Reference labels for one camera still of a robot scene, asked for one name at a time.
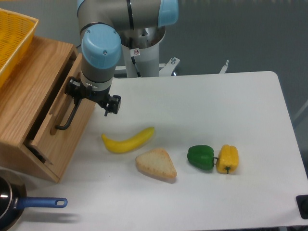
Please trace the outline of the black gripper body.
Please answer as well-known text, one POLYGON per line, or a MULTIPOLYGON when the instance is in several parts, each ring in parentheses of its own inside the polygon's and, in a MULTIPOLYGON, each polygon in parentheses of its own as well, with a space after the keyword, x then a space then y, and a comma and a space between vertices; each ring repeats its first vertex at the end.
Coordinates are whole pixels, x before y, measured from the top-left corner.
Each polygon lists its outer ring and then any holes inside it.
POLYGON ((88 99, 97 103, 101 108, 107 108, 110 98, 109 90, 110 86, 105 90, 94 90, 93 86, 85 86, 81 82, 78 90, 78 103, 80 103, 83 99, 88 99))

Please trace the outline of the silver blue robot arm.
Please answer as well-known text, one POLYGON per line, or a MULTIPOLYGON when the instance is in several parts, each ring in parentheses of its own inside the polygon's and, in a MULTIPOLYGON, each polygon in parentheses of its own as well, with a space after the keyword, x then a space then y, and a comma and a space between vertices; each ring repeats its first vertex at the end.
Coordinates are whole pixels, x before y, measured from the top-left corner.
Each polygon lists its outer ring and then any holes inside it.
POLYGON ((75 106, 88 99, 116 114, 121 98, 109 90, 119 59, 125 59, 128 77, 158 76, 159 44, 178 17, 176 0, 78 1, 81 74, 65 90, 75 106))

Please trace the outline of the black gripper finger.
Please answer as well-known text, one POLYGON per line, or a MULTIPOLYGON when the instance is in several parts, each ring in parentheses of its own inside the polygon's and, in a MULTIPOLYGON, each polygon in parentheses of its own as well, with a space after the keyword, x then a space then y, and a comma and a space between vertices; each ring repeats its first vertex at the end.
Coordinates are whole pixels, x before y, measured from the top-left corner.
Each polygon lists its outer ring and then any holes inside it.
POLYGON ((65 87, 65 94, 70 95, 73 98, 75 105, 78 105, 80 100, 82 100, 80 85, 79 79, 69 77, 65 87))
POLYGON ((109 113, 117 114, 121 106, 121 97, 119 95, 111 96, 108 94, 102 101, 100 101, 100 107, 105 110, 104 116, 109 113))

